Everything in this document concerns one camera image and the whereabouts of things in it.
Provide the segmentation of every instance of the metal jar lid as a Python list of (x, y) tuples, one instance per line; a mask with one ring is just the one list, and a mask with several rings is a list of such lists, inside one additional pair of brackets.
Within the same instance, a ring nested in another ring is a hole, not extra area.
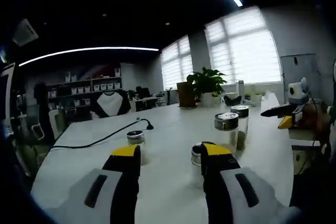
[(236, 105), (232, 106), (230, 111), (233, 113), (237, 113), (239, 118), (245, 118), (248, 116), (249, 109), (246, 105)]
[(201, 144), (195, 144), (191, 149), (191, 163), (193, 165), (201, 166)]
[(145, 142), (143, 131), (130, 131), (126, 136), (130, 144), (141, 144)]
[(238, 127), (238, 114), (227, 112), (215, 115), (215, 128), (228, 131)]

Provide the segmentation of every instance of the glass jar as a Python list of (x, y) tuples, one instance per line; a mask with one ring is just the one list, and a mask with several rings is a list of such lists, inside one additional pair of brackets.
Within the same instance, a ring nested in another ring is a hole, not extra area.
[(235, 154), (238, 137), (238, 114), (227, 112), (215, 115), (215, 129), (217, 129), (215, 143), (228, 148), (232, 154)]
[(148, 155), (146, 149), (146, 140), (143, 131), (130, 131), (127, 133), (127, 141), (128, 145), (140, 145), (140, 157), (141, 157), (141, 165), (145, 165), (148, 163)]
[(245, 105), (232, 106), (230, 111), (238, 114), (239, 125), (238, 125), (237, 150), (243, 150), (245, 149), (247, 130), (248, 130), (249, 107)]
[(201, 169), (201, 144), (195, 144), (191, 149), (192, 184), (197, 188), (203, 188), (204, 178)]

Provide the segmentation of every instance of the window blinds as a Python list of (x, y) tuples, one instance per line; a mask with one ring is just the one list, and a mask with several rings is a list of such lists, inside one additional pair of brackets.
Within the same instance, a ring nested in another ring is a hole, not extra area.
[(162, 50), (161, 68), (164, 90), (177, 88), (193, 71), (188, 37), (183, 37)]
[(281, 81), (276, 47), (261, 11), (245, 9), (206, 26), (211, 66), (228, 84)]

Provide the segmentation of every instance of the computer monitor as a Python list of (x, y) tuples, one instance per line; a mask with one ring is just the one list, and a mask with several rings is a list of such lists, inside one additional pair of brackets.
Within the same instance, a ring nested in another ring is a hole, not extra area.
[(15, 64), (10, 64), (1, 70), (0, 75), (0, 120), (4, 126), (10, 126), (11, 88)]

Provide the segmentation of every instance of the ceiling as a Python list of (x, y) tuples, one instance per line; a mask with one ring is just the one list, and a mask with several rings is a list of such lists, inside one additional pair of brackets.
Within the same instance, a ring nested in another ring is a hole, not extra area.
[[(243, 7), (292, 0), (241, 0)], [(225, 14), (238, 10), (232, 0), (7, 0), (1, 43), (17, 63), (53, 52), (104, 46), (162, 49)], [(27, 18), (39, 38), (22, 47), (11, 40)], [(30, 63), (41, 67), (70, 62), (143, 61), (158, 52), (102, 50), (57, 55)]]

